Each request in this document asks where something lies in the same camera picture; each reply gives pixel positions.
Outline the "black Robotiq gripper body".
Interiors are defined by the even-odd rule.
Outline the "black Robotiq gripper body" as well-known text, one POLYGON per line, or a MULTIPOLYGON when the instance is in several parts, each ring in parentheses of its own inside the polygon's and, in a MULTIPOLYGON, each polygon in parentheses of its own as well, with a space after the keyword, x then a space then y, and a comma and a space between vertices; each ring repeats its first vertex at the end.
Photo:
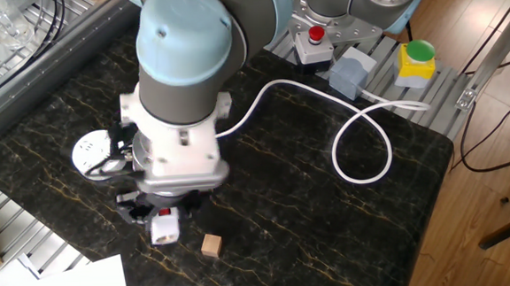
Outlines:
POLYGON ((180 195, 180 196, 169 196, 169 197, 161 196, 158 194, 142 192, 137 197, 137 201, 140 204, 152 205, 153 207, 157 207, 158 209, 177 207, 178 202, 181 201, 182 198, 185 197, 186 195, 188 195, 189 193, 198 193, 198 191, 188 192, 187 194, 180 195))

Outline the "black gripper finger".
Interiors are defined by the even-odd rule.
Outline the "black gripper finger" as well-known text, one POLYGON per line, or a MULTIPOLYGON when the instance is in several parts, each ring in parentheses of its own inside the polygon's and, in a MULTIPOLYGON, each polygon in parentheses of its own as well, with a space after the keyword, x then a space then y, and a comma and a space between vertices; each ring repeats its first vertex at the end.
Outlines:
POLYGON ((189 193, 182 198, 177 204, 177 209, 180 213, 180 217, 191 218, 194 213, 198 211, 202 203, 202 195, 198 193, 189 193))
POLYGON ((151 204, 146 194, 141 191, 132 191, 116 196, 116 208, 121 217, 130 224, 145 224, 151 216, 151 204))

